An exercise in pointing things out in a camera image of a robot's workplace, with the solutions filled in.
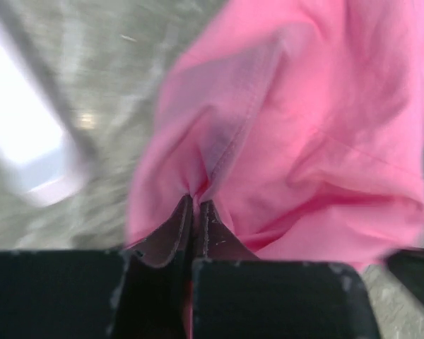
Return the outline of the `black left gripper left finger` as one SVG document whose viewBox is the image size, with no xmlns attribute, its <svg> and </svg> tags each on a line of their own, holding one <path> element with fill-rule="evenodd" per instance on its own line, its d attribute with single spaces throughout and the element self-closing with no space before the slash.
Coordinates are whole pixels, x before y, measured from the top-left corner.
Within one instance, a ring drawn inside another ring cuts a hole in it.
<svg viewBox="0 0 424 339">
<path fill-rule="evenodd" d="M 127 248 L 0 251 L 0 338 L 186 338 L 192 199 Z"/>
</svg>

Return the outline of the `pink t shirt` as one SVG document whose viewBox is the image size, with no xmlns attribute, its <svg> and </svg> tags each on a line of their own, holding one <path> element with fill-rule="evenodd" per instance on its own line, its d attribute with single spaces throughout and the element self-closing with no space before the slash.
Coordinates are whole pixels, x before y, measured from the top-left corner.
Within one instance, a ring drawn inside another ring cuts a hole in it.
<svg viewBox="0 0 424 339">
<path fill-rule="evenodd" d="M 257 256 L 356 268 L 424 233 L 424 1 L 229 1 L 163 83 L 128 243 L 184 195 Z"/>
</svg>

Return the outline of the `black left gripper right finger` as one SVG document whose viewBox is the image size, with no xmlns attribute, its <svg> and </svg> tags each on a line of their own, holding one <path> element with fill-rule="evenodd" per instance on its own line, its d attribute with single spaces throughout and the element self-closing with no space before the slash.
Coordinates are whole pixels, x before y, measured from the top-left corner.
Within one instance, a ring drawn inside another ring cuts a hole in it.
<svg viewBox="0 0 424 339">
<path fill-rule="evenodd" d="M 360 275 L 344 263 L 264 261 L 202 203 L 192 264 L 193 338 L 379 338 Z"/>
</svg>

